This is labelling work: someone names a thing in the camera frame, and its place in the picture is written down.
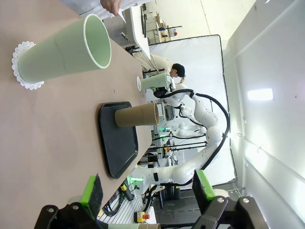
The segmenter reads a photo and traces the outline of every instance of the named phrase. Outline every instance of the man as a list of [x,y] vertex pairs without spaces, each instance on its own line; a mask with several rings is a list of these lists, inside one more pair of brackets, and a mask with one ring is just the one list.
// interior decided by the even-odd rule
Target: man
[[181,77],[180,83],[184,82],[185,69],[181,64],[172,64],[165,57],[154,54],[151,54],[150,60],[147,59],[143,52],[134,52],[132,55],[141,63],[144,72],[149,70],[157,70],[159,72],[159,69],[164,68],[167,75],[170,75],[172,78]]
[[119,15],[120,9],[123,11],[149,1],[151,0],[61,0],[63,4],[82,17],[94,13],[102,20]]

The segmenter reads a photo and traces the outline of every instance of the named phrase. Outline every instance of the light green paper cup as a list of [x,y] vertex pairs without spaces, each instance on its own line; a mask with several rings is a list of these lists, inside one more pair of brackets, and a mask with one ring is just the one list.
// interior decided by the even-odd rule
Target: light green paper cup
[[27,50],[19,59],[21,77],[28,83],[107,68],[111,45],[107,30],[95,14],[66,26]]
[[151,77],[148,77],[146,79],[141,80],[141,86],[139,87],[139,83],[137,80],[138,89],[139,91],[149,89],[151,87],[166,87],[168,85],[167,83],[167,76],[165,73],[161,73],[158,75],[153,75]]

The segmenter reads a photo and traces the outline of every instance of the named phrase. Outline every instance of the black plastic tray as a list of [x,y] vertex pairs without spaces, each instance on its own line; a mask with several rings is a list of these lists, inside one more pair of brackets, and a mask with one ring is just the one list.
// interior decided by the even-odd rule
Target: black plastic tray
[[98,125],[104,156],[110,175],[120,178],[138,155],[138,138],[135,126],[119,127],[115,123],[117,110],[131,107],[129,102],[105,103],[98,114]]

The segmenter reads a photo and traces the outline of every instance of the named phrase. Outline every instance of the wooden table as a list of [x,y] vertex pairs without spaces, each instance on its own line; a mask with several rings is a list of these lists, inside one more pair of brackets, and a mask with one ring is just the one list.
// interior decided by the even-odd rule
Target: wooden table
[[97,106],[146,102],[136,85],[140,64],[114,42],[107,69],[52,79],[36,91],[13,76],[12,53],[19,43],[40,42],[78,18],[59,0],[0,1],[1,229],[33,228],[44,205],[64,207],[96,173],[104,205],[152,142],[149,126],[136,127],[137,158],[120,179],[107,175]]

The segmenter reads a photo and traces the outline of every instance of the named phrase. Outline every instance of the white paper doily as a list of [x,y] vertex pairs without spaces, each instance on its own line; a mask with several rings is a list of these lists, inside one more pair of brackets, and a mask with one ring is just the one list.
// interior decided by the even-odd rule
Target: white paper doily
[[21,55],[33,47],[35,44],[33,42],[22,42],[15,48],[15,52],[13,53],[13,59],[11,60],[12,66],[11,68],[14,70],[14,76],[17,78],[17,81],[20,82],[21,86],[24,86],[26,89],[36,90],[37,88],[41,87],[44,84],[44,81],[38,83],[27,83],[24,79],[20,76],[18,71],[18,61]]

